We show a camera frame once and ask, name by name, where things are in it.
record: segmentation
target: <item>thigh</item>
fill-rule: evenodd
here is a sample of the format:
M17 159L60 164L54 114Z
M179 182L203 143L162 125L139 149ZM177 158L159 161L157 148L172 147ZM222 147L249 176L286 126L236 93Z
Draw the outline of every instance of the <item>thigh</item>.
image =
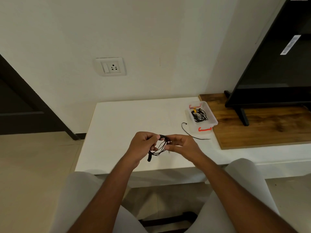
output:
M102 183L103 180L87 172L71 173L60 193L50 233L66 233ZM146 233L147 231L129 211L120 206L113 232Z
M279 214L265 179L252 161L238 159L230 163L225 170L247 191ZM235 232L214 191L202 207L196 221L186 232Z

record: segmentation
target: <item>brown wooden surface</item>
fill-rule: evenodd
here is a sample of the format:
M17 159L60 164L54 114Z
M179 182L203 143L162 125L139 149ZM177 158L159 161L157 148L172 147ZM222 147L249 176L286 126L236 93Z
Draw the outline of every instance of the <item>brown wooden surface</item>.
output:
M221 149L311 143L311 112L303 106L245 109L245 127L232 108L226 108L225 94L202 94L215 115L213 127Z

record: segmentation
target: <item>plastic container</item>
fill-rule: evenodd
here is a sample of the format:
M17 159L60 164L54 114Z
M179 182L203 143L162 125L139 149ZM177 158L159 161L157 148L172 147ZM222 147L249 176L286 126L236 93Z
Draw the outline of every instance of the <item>plastic container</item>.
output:
M196 122L193 118L192 111L193 109L202 109L206 113L206 117L208 120L202 122ZM189 119L192 123L189 124L189 129L192 133L197 134L206 134L210 133L213 129L213 126L218 124L215 116L213 115L211 109L209 108L208 104L205 101L192 101L187 106Z

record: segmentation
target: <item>wall outlet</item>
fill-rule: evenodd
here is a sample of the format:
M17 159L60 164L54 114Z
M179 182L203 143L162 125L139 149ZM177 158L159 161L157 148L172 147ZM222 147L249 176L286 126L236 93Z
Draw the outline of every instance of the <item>wall outlet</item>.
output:
M95 71L100 76L124 76L126 75L123 59L96 58L93 60Z
M120 73L120 67L118 62L107 62L109 73Z

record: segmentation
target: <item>tiled floor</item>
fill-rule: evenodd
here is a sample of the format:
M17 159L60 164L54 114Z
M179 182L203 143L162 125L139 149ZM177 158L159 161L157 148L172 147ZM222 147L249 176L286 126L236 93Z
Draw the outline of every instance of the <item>tiled floor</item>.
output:
M48 232L82 144L64 132L0 136L0 232ZM311 175L269 179L267 184L282 217L298 232L311 233ZM204 183L128 188L122 205L138 219L198 213L211 191ZM147 231L187 227L182 222Z

